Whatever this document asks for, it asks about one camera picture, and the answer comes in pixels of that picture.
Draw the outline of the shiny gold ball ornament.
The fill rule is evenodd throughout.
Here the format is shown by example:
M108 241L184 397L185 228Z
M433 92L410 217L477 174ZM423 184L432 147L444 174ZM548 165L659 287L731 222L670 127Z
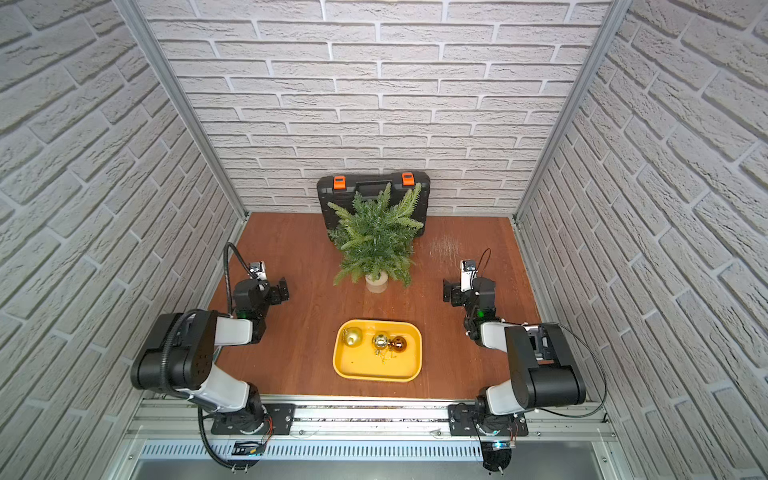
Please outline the shiny gold ball ornament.
M387 334L378 333L373 337L372 343L377 351L382 351L390 347L391 340Z

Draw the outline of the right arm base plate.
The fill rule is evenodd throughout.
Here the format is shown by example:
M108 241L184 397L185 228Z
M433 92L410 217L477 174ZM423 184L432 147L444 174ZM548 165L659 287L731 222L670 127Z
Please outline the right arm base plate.
M525 437L529 434L522 413L492 415L470 403L450 404L447 407L451 436Z

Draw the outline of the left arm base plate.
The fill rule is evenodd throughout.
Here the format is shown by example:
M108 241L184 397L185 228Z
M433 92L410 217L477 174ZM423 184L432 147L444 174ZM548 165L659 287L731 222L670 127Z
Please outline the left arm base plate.
M296 410L295 404L267 403L255 410L246 407L236 412L215 414L213 435L288 435Z

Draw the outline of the matte gold ball ornament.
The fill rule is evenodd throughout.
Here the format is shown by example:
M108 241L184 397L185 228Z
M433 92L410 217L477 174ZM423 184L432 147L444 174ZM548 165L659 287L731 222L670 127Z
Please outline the matte gold ball ornament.
M363 333L359 327L348 327L342 331L342 340L348 347L359 346L363 340Z

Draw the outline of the copper brown ball ornament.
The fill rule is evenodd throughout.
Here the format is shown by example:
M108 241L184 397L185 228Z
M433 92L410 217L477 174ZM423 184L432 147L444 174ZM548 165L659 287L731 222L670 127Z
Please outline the copper brown ball ornament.
M404 352L407 349L408 343L403 336L395 336L389 339L388 348L397 353Z

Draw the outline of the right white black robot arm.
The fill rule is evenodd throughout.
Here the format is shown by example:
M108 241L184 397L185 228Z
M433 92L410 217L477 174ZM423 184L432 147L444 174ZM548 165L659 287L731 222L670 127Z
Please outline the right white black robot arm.
M586 384L573 353L556 323L522 325L496 315L495 282L443 282L443 300L462 307L467 336L477 345L506 354L509 379L481 390L470 415L478 433L492 435L509 428L526 411L578 405Z

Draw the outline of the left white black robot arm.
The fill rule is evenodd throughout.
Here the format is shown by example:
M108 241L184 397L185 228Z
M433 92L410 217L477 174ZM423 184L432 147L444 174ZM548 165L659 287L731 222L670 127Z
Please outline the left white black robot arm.
M220 347L259 343L269 308L288 299L285 279L248 279L235 286L232 314L195 309L159 316L132 365L132 385L197 405L214 435L288 434L295 405L265 404L253 384L215 364Z

